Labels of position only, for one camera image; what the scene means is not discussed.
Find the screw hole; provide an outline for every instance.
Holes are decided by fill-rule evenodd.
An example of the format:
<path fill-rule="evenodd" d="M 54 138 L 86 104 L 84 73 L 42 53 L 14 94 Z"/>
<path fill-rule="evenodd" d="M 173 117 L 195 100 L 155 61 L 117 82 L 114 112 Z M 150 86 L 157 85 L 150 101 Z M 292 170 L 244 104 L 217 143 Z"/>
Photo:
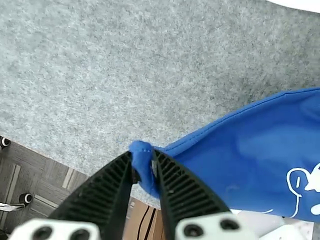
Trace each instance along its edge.
<path fill-rule="evenodd" d="M 43 226 L 39 228 L 35 233 L 33 234 L 33 240 L 46 240 L 50 237 L 52 233 L 52 228 L 49 226 Z"/>
<path fill-rule="evenodd" d="M 70 240 L 88 240 L 90 233 L 85 229 L 79 229 L 72 233 Z"/>
<path fill-rule="evenodd" d="M 220 222 L 220 226 L 224 230 L 237 230 L 239 229 L 238 223 L 230 219 L 224 219 Z"/>
<path fill-rule="evenodd" d="M 204 234 L 202 228 L 195 224 L 189 224 L 184 228 L 184 235 L 186 237 L 199 237 Z"/>

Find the blue fabric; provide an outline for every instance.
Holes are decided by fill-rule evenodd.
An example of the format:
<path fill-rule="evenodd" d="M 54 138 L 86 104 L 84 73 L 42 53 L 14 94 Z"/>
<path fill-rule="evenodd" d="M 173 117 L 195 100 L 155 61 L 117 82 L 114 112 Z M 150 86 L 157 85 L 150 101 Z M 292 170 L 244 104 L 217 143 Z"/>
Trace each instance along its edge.
<path fill-rule="evenodd" d="M 320 222 L 320 88 L 280 92 L 157 147 L 231 209 Z M 159 197 L 152 146 L 130 146 L 143 189 Z"/>

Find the wooden surface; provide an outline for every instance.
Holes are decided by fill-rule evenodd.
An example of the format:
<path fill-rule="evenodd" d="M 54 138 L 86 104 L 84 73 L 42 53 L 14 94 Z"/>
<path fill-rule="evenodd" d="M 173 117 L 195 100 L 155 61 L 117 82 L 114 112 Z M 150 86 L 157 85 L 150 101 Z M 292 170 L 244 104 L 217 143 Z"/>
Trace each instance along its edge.
<path fill-rule="evenodd" d="M 148 208 L 148 205 L 135 199 L 134 207 L 130 213 L 130 218 L 124 230 L 123 240 L 137 240 L 137 239 L 144 240 L 150 223 L 151 223 L 151 227 L 146 239 L 147 240 L 165 240 L 165 236 L 163 233 L 161 211 L 158 209 L 154 209 L 153 207 Z M 139 231 L 140 224 L 141 224 L 141 228 L 140 228 L 140 235 L 138 238 L 138 231 Z"/>

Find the chair caster wheel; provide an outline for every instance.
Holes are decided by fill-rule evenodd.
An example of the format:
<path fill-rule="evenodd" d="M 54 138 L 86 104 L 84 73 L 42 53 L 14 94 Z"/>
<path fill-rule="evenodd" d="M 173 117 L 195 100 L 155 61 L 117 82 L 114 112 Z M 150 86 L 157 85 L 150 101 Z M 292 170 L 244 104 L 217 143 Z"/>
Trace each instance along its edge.
<path fill-rule="evenodd" d="M 8 147 L 10 143 L 11 141 L 9 139 L 6 139 L 3 136 L 0 136 L 0 150 Z"/>
<path fill-rule="evenodd" d="M 33 200 L 33 197 L 30 193 L 24 193 L 19 196 L 19 203 L 28 205 Z"/>

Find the white cartoon print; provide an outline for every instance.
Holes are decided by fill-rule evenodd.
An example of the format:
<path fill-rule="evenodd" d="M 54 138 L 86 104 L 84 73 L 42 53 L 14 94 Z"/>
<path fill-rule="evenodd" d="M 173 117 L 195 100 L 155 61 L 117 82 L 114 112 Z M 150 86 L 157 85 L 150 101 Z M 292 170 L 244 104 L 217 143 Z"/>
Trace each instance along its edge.
<path fill-rule="evenodd" d="M 295 210 L 294 210 L 293 215 L 290 216 L 291 218 L 295 217 L 298 214 L 299 202 L 300 202 L 300 198 L 302 198 L 302 195 L 297 193 L 292 187 L 292 183 L 290 181 L 290 176 L 293 172 L 303 172 L 305 174 L 306 179 L 307 179 L 307 185 L 304 188 L 305 191 L 315 190 L 317 193 L 320 193 L 320 163 L 318 163 L 314 167 L 314 169 L 312 170 L 311 173 L 308 172 L 306 169 L 299 168 L 299 167 L 292 168 L 287 172 L 286 183 L 288 185 L 290 192 L 292 192 L 296 196 Z M 298 176 L 296 179 L 295 187 L 299 188 L 299 186 L 300 186 L 300 177 Z M 313 215 L 320 215 L 320 204 L 316 204 L 316 205 L 312 206 L 310 211 Z"/>

